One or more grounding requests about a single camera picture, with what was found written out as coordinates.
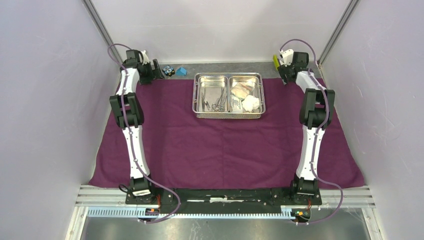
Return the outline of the blue small block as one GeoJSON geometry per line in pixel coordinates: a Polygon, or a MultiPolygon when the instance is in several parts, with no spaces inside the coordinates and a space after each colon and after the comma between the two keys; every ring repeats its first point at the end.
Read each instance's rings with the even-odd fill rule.
{"type": "Polygon", "coordinates": [[[175,72],[177,76],[186,76],[187,73],[188,71],[184,67],[179,67],[175,72]]]}

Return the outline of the beige gauze roll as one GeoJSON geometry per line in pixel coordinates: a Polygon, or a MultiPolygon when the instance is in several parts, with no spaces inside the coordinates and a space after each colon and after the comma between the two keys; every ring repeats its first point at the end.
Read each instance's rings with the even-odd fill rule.
{"type": "Polygon", "coordinates": [[[238,82],[230,89],[230,92],[235,97],[244,100],[247,96],[252,95],[255,89],[256,84],[253,82],[238,82]]]}

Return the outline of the metal instrument tray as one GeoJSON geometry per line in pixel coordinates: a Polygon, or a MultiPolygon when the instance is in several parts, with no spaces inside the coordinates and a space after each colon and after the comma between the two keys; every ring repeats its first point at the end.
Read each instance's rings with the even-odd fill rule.
{"type": "Polygon", "coordinates": [[[198,73],[194,78],[192,110],[199,119],[259,119],[266,111],[264,86],[262,76],[257,72],[224,72],[224,73],[198,73]],[[233,113],[230,112],[231,88],[236,83],[251,82],[256,84],[252,96],[259,98],[260,109],[256,112],[233,113]],[[212,104],[220,97],[222,88],[227,91],[227,100],[224,112],[205,112],[202,110],[201,93],[212,104]]]}

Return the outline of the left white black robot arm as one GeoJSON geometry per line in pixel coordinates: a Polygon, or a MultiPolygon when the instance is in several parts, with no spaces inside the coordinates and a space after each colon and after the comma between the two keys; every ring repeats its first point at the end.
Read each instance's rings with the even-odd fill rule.
{"type": "Polygon", "coordinates": [[[120,83],[109,98],[112,114],[122,130],[130,161],[129,185],[119,185],[126,194],[126,204],[151,204],[157,199],[157,190],[150,179],[143,146],[144,112],[136,95],[138,85],[148,85],[164,75],[156,59],[149,60],[146,51],[126,50],[126,60],[120,62],[120,83]]]}

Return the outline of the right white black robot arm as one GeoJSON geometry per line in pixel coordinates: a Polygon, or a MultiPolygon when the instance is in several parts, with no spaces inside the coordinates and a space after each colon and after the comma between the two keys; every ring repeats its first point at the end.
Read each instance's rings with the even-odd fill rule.
{"type": "Polygon", "coordinates": [[[335,92],[323,86],[308,68],[308,53],[282,50],[275,60],[283,83],[295,83],[303,92],[299,112],[303,135],[301,155],[290,187],[283,190],[283,197],[293,205],[320,205],[318,159],[325,130],[331,123],[335,92]]]}

